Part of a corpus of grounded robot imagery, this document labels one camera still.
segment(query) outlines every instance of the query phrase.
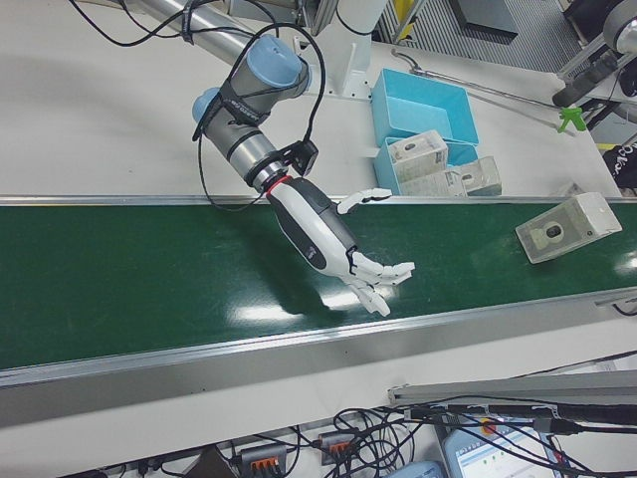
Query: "small white box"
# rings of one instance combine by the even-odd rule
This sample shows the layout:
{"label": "small white box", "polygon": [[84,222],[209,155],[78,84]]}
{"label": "small white box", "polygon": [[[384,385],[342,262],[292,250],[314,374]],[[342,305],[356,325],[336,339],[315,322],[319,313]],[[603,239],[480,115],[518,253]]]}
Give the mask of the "small white box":
{"label": "small white box", "polygon": [[496,161],[485,156],[462,166],[450,168],[460,173],[470,196],[499,196],[502,194],[502,182]]}
{"label": "small white box", "polygon": [[406,196],[466,196],[467,191],[458,171],[446,170],[418,177],[400,184],[400,191]]}
{"label": "small white box", "polygon": [[516,233],[531,263],[537,264],[621,230],[604,196],[585,192],[518,226]]}
{"label": "small white box", "polygon": [[388,149],[398,182],[410,181],[447,167],[447,143],[434,129],[396,141]]}

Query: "green conveyor belt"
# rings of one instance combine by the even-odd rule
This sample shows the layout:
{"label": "green conveyor belt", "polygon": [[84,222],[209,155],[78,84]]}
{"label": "green conveyor belt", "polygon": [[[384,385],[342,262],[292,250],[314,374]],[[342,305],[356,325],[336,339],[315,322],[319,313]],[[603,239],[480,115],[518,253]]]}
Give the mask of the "green conveyor belt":
{"label": "green conveyor belt", "polygon": [[[637,286],[637,206],[612,205],[623,232],[532,265],[514,228],[551,206],[388,204],[345,220],[372,259],[416,263],[387,319]],[[267,205],[0,207],[0,369],[383,320],[352,297]]]}

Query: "green clip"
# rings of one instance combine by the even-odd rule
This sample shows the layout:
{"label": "green clip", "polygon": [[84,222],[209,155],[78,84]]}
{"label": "green clip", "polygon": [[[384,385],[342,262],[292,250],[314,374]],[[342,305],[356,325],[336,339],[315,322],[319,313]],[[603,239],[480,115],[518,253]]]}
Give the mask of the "green clip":
{"label": "green clip", "polygon": [[586,123],[581,117],[581,108],[562,108],[559,117],[563,122],[557,132],[565,132],[571,121],[578,131],[586,131]]}

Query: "monitor screen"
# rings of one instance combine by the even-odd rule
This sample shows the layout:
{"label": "monitor screen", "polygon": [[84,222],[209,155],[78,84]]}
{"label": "monitor screen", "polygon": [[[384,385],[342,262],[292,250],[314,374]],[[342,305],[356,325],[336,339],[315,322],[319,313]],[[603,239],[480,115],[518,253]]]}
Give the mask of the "monitor screen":
{"label": "monitor screen", "polygon": [[[516,445],[536,455],[546,456],[544,448],[538,442],[518,431],[509,430],[506,436]],[[503,438],[498,437],[493,441],[520,455],[537,460],[537,458],[515,448]],[[477,441],[457,450],[456,458],[463,478],[555,478],[551,470],[528,463],[484,441]]]}

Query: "white robotic hand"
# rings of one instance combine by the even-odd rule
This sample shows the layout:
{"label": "white robotic hand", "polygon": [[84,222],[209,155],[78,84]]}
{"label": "white robotic hand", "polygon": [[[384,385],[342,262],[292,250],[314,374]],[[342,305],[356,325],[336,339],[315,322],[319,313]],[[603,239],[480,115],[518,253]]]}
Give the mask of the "white robotic hand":
{"label": "white robotic hand", "polygon": [[383,266],[358,251],[353,235],[338,214],[355,204],[386,199],[387,189],[367,189],[336,205],[311,182],[286,176],[268,191],[281,229],[306,260],[322,274],[339,277],[368,312],[389,314],[375,286],[395,286],[411,277],[413,262]]}

